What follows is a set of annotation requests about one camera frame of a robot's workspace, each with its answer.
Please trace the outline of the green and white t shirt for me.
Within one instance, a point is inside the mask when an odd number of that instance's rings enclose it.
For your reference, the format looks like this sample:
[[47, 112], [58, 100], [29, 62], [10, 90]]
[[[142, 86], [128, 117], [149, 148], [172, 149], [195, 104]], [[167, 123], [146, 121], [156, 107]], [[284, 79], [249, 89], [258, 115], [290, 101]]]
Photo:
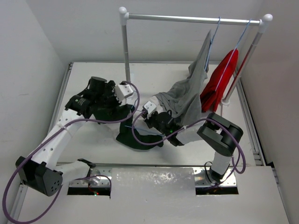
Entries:
[[[114, 109], [98, 108], [94, 110], [93, 115], [97, 120], [118, 121], [126, 118], [134, 109], [135, 107], [133, 105], [128, 105], [128, 104], [117, 106]], [[119, 133], [116, 136], [116, 140], [119, 143], [136, 150], [150, 150], [155, 146], [162, 147], [164, 145], [163, 142], [152, 146], [146, 146], [138, 143], [133, 137], [131, 131], [132, 122], [133, 122], [133, 118], [131, 117], [130, 119], [120, 123]], [[152, 135], [152, 134], [140, 135], [140, 133], [135, 128], [134, 128], [134, 133], [136, 137], [144, 143], [154, 143], [162, 140], [162, 136], [159, 135]]]

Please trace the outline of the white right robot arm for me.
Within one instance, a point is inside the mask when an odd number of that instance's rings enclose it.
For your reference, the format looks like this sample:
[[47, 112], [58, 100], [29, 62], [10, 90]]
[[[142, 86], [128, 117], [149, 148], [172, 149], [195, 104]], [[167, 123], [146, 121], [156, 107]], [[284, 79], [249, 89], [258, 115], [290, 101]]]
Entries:
[[215, 151], [207, 177], [215, 183], [221, 182], [230, 165], [233, 171], [244, 173], [246, 165], [241, 170], [236, 168], [240, 160], [246, 161], [239, 145], [243, 130], [222, 116], [210, 113], [187, 126], [178, 125], [170, 112], [154, 112], [151, 115], [145, 112], [142, 118], [148, 128], [154, 128], [165, 136], [162, 142], [167, 140], [175, 147], [201, 140], [207, 143]]

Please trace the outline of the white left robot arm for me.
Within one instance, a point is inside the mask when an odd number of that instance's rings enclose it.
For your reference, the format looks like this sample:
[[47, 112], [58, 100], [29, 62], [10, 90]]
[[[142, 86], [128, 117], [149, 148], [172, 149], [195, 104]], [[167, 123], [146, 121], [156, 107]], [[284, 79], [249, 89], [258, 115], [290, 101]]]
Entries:
[[21, 156], [16, 161], [23, 184], [46, 196], [52, 196], [62, 185], [88, 177], [95, 165], [87, 160], [78, 159], [60, 166], [57, 162], [75, 133], [96, 109], [116, 108], [120, 105], [115, 96], [115, 87], [116, 84], [112, 80], [91, 77], [87, 87], [69, 99], [58, 122], [37, 152], [28, 159]]

